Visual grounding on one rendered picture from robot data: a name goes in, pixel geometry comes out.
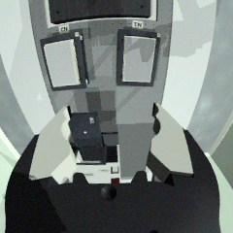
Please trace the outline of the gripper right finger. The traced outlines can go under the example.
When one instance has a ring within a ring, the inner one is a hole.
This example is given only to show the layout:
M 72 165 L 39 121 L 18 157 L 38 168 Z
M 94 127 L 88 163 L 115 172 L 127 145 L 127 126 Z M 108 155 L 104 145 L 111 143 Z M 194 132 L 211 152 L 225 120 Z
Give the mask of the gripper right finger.
M 158 103 L 147 166 L 154 182 L 170 184 L 187 194 L 203 213 L 210 233 L 221 233 L 219 188 L 215 171 L 199 145 Z M 159 132 L 159 133 L 158 133 Z

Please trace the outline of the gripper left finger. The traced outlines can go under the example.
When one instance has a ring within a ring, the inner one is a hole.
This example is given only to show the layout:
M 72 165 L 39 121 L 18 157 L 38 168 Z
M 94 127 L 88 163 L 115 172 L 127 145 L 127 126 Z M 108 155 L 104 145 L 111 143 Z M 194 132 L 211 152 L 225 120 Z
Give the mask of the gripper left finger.
M 22 211 L 35 196 L 54 185 L 73 181 L 77 163 L 68 141 L 70 118 L 70 106 L 64 106 L 33 137 L 17 161 L 6 189 L 5 233 L 15 232 Z

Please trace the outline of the white label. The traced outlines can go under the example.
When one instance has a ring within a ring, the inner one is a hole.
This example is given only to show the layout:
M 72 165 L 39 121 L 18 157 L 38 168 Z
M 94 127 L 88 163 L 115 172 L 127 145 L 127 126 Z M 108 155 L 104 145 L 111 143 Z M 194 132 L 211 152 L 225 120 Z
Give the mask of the white label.
M 69 24 L 59 26 L 60 34 L 67 33 L 67 32 L 69 32 Z
M 139 20 L 133 20 L 132 28 L 143 29 L 143 22 Z

